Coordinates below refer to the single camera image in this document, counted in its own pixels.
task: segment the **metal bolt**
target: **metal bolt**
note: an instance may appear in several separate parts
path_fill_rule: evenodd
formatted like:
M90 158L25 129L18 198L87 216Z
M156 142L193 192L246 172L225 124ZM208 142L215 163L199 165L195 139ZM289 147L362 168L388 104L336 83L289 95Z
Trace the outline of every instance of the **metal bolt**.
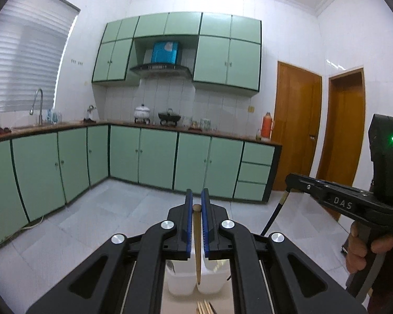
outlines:
M111 242L114 244L120 244L125 241L125 236L123 234L116 234L111 237Z
M285 237L280 232L275 232L275 233L272 234L271 239L274 242L281 243L282 241L284 241Z
M234 227L234 222L226 219L225 221L221 222L221 226L226 229L231 229Z
M162 224L160 224L160 226L163 229L172 229L175 226L175 224L172 221L163 221Z

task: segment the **window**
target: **window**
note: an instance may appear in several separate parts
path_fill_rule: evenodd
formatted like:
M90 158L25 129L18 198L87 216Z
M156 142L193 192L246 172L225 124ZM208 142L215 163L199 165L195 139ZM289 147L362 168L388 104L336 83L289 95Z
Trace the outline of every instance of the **window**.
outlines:
M64 0L8 0L0 11L0 112L28 111L35 91L52 108L79 9Z

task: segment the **gooseneck faucet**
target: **gooseneck faucet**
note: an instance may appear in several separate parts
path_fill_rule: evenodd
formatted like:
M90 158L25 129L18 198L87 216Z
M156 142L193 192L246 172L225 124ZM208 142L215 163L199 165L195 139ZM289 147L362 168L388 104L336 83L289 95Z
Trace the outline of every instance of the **gooseneck faucet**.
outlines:
M43 92L42 88L38 88L35 92L35 98L34 98L34 103L32 104L32 108L30 109L29 114L32 115L34 114L34 106L36 102L36 97L38 96L38 92L41 92L41 103L39 105L39 118L38 118L38 125L42 125L42 102L43 102Z

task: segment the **wooden countertop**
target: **wooden countertop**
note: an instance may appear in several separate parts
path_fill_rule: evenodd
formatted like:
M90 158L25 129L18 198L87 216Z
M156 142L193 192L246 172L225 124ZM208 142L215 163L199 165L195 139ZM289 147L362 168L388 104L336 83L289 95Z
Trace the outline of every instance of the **wooden countertop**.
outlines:
M241 141L249 141L252 143L264 144L264 145L272 145L272 146L281 146L280 143L276 143L273 141L257 141L255 137L250 136L239 136L229 132L219 132L219 131L197 131L197 130L189 130L187 128L178 126L178 127L166 127L161 125L145 125L145 124L135 124L134 122L127 122L122 120L98 120L96 123L83 122L83 121L72 121L72 122L62 122L56 125L44 125L44 126L32 126L24 129L12 129L11 133L6 133L0 135L0 141L5 141L13 138L26 137L36 134L43 133L52 133L63 130L72 130L75 128L84 128L88 126L98 126L98 125L118 125L118 126L128 126L128 127L136 127L136 128L150 128L155 130L164 130L164 131L175 131L175 132L183 132L183 133L192 133L199 134L202 136L212 136L219 138L227 138L227 139L236 139Z

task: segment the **bundle of chopsticks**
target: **bundle of chopsticks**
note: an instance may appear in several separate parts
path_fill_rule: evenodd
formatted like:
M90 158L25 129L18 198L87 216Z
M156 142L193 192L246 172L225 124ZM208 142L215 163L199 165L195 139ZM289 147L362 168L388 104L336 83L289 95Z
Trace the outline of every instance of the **bundle of chopsticks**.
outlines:
M196 314L217 314L211 302L207 302L206 300L204 300L204 302L197 301L196 303Z

